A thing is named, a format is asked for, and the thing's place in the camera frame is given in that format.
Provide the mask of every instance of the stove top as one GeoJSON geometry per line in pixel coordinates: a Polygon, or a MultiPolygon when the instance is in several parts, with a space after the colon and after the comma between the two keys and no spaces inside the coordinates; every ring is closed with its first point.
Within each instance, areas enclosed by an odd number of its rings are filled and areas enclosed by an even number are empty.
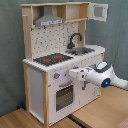
{"type": "Polygon", "coordinates": [[[63,55],[60,53],[54,53],[51,55],[36,58],[33,61],[48,67],[48,66],[54,65],[56,63],[67,61],[69,59],[73,59],[73,57],[63,55]]]}

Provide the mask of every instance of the oven handle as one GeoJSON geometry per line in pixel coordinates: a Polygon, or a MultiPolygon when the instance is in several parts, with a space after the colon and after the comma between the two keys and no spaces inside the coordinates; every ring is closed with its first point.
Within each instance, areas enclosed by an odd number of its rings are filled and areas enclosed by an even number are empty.
{"type": "Polygon", "coordinates": [[[70,80],[70,81],[69,81],[68,83],[66,83],[66,84],[61,84],[61,85],[59,85],[59,87],[66,87],[66,86],[70,85],[72,82],[73,82],[73,81],[70,80]]]}

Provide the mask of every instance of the wooden play kitchen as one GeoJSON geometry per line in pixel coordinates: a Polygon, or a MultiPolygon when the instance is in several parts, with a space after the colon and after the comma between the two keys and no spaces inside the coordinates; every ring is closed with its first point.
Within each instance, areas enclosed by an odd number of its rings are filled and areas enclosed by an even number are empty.
{"type": "Polygon", "coordinates": [[[105,49],[85,45],[86,20],[106,21],[107,4],[23,4],[26,108],[49,127],[100,95],[99,87],[69,76],[72,68],[94,67],[105,49]]]}

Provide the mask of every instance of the wooden table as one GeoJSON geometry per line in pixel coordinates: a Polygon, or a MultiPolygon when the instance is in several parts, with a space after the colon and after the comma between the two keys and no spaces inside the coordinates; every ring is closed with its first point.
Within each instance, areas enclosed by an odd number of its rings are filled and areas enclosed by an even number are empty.
{"type": "Polygon", "coordinates": [[[71,117],[87,128],[115,128],[128,118],[128,91],[110,86],[102,88],[101,92],[100,98],[71,117]]]}
{"type": "MultiPolygon", "coordinates": [[[[0,128],[44,128],[31,114],[19,109],[0,118],[0,128]]],[[[69,118],[64,118],[50,128],[81,128],[69,118]]]]}

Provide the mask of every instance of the cabinet door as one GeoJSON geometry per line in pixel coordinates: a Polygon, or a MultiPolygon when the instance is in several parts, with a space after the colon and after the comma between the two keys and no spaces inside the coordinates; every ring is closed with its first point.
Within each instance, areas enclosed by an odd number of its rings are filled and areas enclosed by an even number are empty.
{"type": "Polygon", "coordinates": [[[96,4],[90,3],[88,5],[88,20],[94,19],[99,21],[105,21],[107,18],[108,4],[96,4]]]}
{"type": "Polygon", "coordinates": [[[93,85],[92,83],[86,84],[84,86],[84,82],[81,82],[81,89],[80,89],[80,106],[84,106],[96,98],[99,97],[99,87],[93,85]]]}

